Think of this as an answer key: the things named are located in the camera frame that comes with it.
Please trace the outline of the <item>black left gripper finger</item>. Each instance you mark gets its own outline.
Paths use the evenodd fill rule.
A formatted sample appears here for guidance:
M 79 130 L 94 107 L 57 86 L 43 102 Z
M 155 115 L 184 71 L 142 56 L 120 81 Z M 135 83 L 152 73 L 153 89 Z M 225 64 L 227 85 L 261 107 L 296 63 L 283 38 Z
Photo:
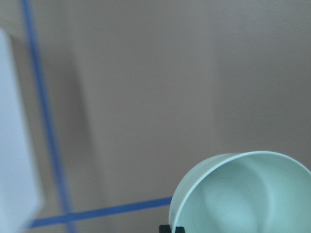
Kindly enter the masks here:
M 175 227 L 175 229 L 171 229 L 170 225 L 160 225 L 159 233 L 184 233 L 184 227 Z

